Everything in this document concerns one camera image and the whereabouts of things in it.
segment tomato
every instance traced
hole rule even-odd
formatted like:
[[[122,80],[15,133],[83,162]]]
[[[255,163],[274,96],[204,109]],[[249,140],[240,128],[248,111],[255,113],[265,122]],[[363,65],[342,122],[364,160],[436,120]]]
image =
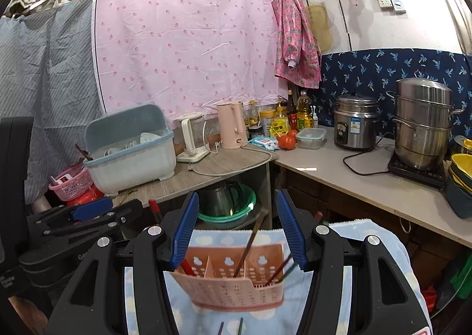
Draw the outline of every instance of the tomato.
[[[287,135],[290,137],[294,137],[298,134],[298,130],[290,130]]]
[[[278,146],[281,149],[293,150],[296,146],[296,140],[290,135],[283,135],[278,140]]]

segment pink electric kettle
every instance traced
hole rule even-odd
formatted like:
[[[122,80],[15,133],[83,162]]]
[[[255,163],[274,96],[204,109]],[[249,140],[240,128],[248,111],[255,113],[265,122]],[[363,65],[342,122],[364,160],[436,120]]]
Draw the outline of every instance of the pink electric kettle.
[[[237,149],[247,145],[246,125],[242,116],[242,105],[230,102],[216,105],[218,111],[221,145],[225,149]]]

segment yellow bowl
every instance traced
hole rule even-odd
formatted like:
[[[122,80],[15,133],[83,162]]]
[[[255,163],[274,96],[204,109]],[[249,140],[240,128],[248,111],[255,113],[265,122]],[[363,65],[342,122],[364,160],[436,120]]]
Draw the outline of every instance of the yellow bowl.
[[[451,156],[451,161],[454,162],[460,171],[472,179],[472,155],[454,154]]]
[[[455,182],[455,184],[465,189],[469,194],[472,194],[472,189],[462,182],[462,180],[454,173],[454,171],[452,171],[451,168],[449,169],[449,176],[452,177],[452,180]]]

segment wooden countertop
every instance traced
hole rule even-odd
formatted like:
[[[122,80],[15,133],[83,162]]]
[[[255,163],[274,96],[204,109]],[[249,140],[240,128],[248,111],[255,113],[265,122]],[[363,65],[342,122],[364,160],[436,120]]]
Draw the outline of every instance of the wooden countertop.
[[[342,161],[355,152],[337,147],[334,129],[326,129],[318,150],[278,151],[275,163],[472,248],[472,218],[459,218],[439,190],[391,173],[356,175]],[[383,171],[393,151],[394,141],[384,138],[374,151],[347,161],[360,173]]]
[[[253,145],[247,145],[244,148],[232,150],[220,147],[218,154],[210,153],[200,162],[193,164],[193,167],[201,173],[208,174],[243,172],[252,166],[256,167],[264,163],[268,159],[269,153],[270,152]],[[277,154],[272,153],[272,158],[276,157]],[[189,171],[188,167],[188,163],[177,163],[175,174],[169,179],[162,181],[154,180],[131,187],[128,190],[120,191],[119,195],[113,199],[113,206],[116,207],[135,198],[143,202],[145,206],[147,206],[147,202],[150,199],[161,203],[234,175],[200,175],[194,171]]]

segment rice cooker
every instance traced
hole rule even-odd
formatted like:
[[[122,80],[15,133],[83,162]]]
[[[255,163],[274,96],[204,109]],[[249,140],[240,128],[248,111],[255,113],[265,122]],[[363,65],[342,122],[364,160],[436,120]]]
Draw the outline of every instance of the rice cooker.
[[[378,102],[359,93],[336,98],[334,108],[334,143],[348,150],[366,150],[375,146]]]

